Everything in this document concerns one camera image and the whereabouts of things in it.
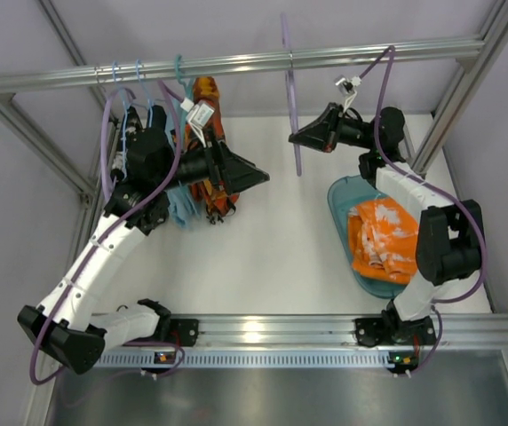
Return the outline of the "orange tie-dye trousers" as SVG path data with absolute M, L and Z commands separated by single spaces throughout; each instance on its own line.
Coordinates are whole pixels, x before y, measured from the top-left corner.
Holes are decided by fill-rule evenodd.
M 349 209 L 352 267 L 365 278 L 408 285 L 417 273 L 417 236 L 416 219 L 390 197 L 363 201 Z

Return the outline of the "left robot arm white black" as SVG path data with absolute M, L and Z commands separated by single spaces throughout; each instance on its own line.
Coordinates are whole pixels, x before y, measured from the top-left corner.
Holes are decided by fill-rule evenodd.
M 38 305 L 24 306 L 18 322 L 35 353 L 43 352 L 81 375 L 105 351 L 126 343 L 173 343 L 171 312 L 141 299 L 117 312 L 97 314 L 115 272 L 168 216 L 167 190 L 210 179 L 227 194 L 242 193 L 270 176 L 216 139 L 186 154 L 173 152 L 166 132 L 137 130 L 127 149 L 128 177 L 117 185 L 94 234 L 56 288 Z

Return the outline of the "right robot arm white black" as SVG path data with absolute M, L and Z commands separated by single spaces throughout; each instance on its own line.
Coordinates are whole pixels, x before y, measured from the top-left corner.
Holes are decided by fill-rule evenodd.
M 364 122 L 330 103 L 316 120 L 289 137 L 293 144 L 324 153 L 339 144 L 365 149 L 359 158 L 361 176 L 419 222 L 415 252 L 419 271 L 379 316 L 358 320 L 357 340 L 365 347 L 405 344 L 413 335 L 425 335 L 432 325 L 429 315 L 442 301 L 439 292 L 444 284 L 486 270 L 480 205 L 457 200 L 405 164 L 398 147 L 404 126 L 404 114 L 396 107 L 387 106 L 371 122 Z

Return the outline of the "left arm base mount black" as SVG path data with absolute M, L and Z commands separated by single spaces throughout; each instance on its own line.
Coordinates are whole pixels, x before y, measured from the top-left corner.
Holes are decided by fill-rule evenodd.
M 149 347 L 152 345 L 193 347 L 199 335 L 200 321 L 187 318 L 161 318 L 154 333 L 125 343 L 124 347 Z

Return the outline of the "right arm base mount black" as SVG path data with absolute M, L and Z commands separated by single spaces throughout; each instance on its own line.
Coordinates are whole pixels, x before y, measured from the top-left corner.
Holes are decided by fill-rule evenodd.
M 436 341 L 435 327 L 429 317 L 414 321 L 398 321 L 380 316 L 358 318 L 354 321 L 359 346 L 431 345 Z

